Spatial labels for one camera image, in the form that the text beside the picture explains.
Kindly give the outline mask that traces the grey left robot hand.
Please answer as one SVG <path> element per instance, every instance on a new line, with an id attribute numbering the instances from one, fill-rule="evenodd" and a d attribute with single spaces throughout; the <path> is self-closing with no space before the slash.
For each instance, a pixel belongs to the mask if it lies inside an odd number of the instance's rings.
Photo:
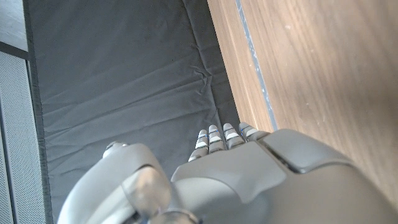
<path id="1" fill-rule="evenodd" d="M 396 223 L 352 160 L 291 129 L 199 132 L 167 177 L 144 144 L 112 142 L 76 183 L 59 223 Z"/>

